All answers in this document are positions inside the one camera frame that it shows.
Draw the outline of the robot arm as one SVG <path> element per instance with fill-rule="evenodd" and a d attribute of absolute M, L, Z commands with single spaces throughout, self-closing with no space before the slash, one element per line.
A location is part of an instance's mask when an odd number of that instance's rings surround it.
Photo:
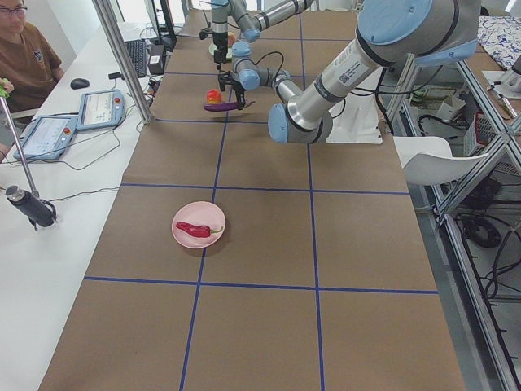
<path fill-rule="evenodd" d="M 330 110 L 377 68 L 411 54 L 420 66 L 440 66 L 475 53 L 479 1 L 365 1 L 356 36 L 299 90 L 286 76 L 272 86 L 280 103 L 269 111 L 268 130 L 278 143 L 320 143 L 333 129 Z"/>
<path fill-rule="evenodd" d="M 232 18 L 248 43 L 256 41 L 261 32 L 282 23 L 294 15 L 308 10 L 313 4 L 311 0 L 281 1 L 268 10 L 250 15 L 245 1 L 211 1 L 211 20 L 208 27 L 202 29 L 199 38 L 212 36 L 215 49 L 212 53 L 216 64 L 227 61 L 228 55 L 228 22 Z"/>

